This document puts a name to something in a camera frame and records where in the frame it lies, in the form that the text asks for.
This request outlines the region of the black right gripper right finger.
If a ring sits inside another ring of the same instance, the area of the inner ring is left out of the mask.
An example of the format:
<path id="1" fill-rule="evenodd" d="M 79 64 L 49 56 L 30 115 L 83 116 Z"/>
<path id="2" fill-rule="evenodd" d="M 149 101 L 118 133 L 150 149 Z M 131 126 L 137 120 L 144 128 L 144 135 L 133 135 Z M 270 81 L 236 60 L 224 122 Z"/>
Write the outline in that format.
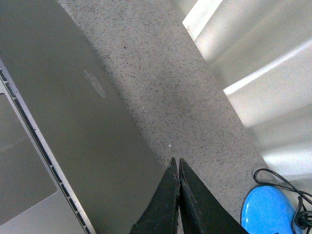
<path id="1" fill-rule="evenodd" d="M 179 206 L 185 234 L 246 234 L 189 164 L 179 160 Z"/>

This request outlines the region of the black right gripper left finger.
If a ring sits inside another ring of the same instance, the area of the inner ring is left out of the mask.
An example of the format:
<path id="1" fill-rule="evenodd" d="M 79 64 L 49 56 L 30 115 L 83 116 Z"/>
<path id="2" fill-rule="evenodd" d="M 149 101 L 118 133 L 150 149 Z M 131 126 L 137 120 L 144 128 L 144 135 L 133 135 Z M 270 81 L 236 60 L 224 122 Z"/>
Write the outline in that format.
<path id="1" fill-rule="evenodd" d="M 131 234 L 176 234 L 179 178 L 176 159 L 171 158 L 147 208 L 132 226 Z"/>

